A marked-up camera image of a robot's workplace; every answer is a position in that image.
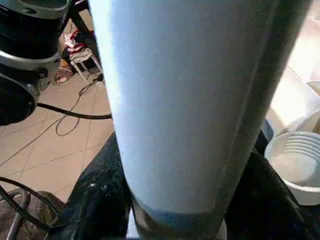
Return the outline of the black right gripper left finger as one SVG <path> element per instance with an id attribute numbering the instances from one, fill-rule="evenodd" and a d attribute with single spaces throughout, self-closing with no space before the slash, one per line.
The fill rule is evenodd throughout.
<path id="1" fill-rule="evenodd" d="M 132 206 L 116 134 L 77 179 L 50 229 L 52 240 L 122 240 Z"/>

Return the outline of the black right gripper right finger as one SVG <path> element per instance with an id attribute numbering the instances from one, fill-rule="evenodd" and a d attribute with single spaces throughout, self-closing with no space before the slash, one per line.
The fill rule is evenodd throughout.
<path id="1" fill-rule="evenodd" d="M 301 207 L 253 149 L 225 215 L 229 240 L 318 240 L 320 219 Z"/>

